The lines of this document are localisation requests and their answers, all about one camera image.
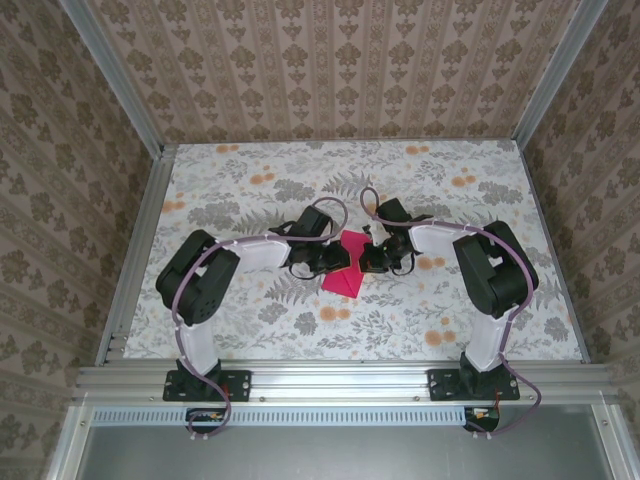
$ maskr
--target floral mat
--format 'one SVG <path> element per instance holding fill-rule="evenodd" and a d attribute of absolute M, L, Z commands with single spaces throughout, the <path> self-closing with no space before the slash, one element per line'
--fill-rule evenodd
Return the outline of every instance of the floral mat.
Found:
<path fill-rule="evenodd" d="M 124 353 L 176 358 L 170 312 L 155 280 L 184 239 L 263 233 L 298 218 L 313 199 L 349 207 L 348 229 L 370 223 L 358 195 L 373 185 L 413 215 L 484 226 L 507 222 L 540 277 L 515 321 L 513 359 L 581 359 L 540 216 L 514 142 L 386 141 L 181 145 Z M 340 210 L 326 210 L 340 220 Z M 366 275 L 357 299 L 320 289 L 285 270 L 238 274 L 214 317 L 221 358 L 443 360 L 458 358 L 477 311 L 455 257 L 421 255 L 404 277 Z"/>

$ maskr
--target gray leaf pattern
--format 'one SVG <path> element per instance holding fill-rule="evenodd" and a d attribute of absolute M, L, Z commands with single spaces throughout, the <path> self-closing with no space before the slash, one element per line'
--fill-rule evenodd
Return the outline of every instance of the gray leaf pattern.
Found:
<path fill-rule="evenodd" d="M 373 185 L 382 201 L 398 197 L 412 216 L 478 226 L 506 221 L 540 277 L 533 305 L 515 320 L 509 358 L 578 359 L 556 266 L 512 147 L 509 141 L 181 145 L 125 357 L 177 355 L 170 313 L 154 284 L 194 229 L 220 239 L 258 235 L 297 219 L 315 199 L 335 195 L 348 206 L 347 228 L 359 232 L 371 221 L 358 196 Z M 335 205 L 318 207 L 341 220 Z M 19 260 L 4 260 L 3 274 L 31 281 L 27 275 L 35 272 L 22 274 Z M 321 277 L 300 280 L 285 269 L 237 273 L 213 319 L 212 340 L 221 358 L 456 359 L 477 310 L 455 256 L 424 252 L 416 260 L 405 277 L 365 276 L 357 299 L 322 290 Z M 10 354 L 9 344 L 5 350 Z M 43 364 L 43 372 L 59 368 L 54 359 L 46 360 L 51 365 Z"/>

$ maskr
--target gray floor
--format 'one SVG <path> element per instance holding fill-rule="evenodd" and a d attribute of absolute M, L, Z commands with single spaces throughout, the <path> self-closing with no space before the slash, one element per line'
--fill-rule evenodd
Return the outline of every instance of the gray floor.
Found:
<path fill-rule="evenodd" d="M 245 427 L 191 441 L 176 427 L 101 427 L 81 473 L 106 479 L 611 479 L 590 409 L 545 407 L 474 440 L 459 427 Z"/>

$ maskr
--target patterned wall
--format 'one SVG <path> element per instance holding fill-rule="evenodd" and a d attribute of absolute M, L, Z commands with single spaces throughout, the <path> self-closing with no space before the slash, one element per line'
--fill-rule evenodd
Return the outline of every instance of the patterned wall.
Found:
<path fill-rule="evenodd" d="M 0 18 L 0 478 L 22 480 L 93 363 L 151 160 L 55 0 Z"/>
<path fill-rule="evenodd" d="M 167 143 L 506 137 L 578 0 L 89 0 Z"/>
<path fill-rule="evenodd" d="M 525 155 L 587 344 L 640 438 L 640 2 L 609 1 Z"/>

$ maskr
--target red fabric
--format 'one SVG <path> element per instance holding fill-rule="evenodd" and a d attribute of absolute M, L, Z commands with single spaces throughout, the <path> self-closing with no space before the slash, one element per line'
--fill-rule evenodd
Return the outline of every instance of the red fabric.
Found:
<path fill-rule="evenodd" d="M 364 244 L 371 243 L 371 239 L 364 233 L 345 230 L 342 232 L 340 241 L 349 252 L 351 266 L 328 274 L 322 282 L 322 289 L 345 297 L 358 298 L 358 292 L 364 278 L 364 274 L 360 272 L 358 260 L 364 252 Z"/>

